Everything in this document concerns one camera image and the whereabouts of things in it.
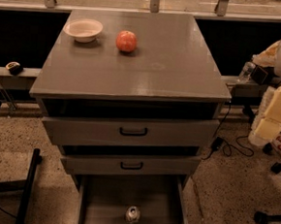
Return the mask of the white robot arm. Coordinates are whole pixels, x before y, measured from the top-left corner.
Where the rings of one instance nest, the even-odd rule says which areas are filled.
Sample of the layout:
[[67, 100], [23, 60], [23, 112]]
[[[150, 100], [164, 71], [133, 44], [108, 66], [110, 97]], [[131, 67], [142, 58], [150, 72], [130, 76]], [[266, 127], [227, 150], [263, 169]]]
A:
[[[273, 67], [274, 74], [281, 78], [281, 39], [254, 55], [252, 60], [257, 66]], [[281, 133], [281, 86], [268, 88], [260, 103], [258, 114], [248, 135], [251, 144], [264, 146]]]

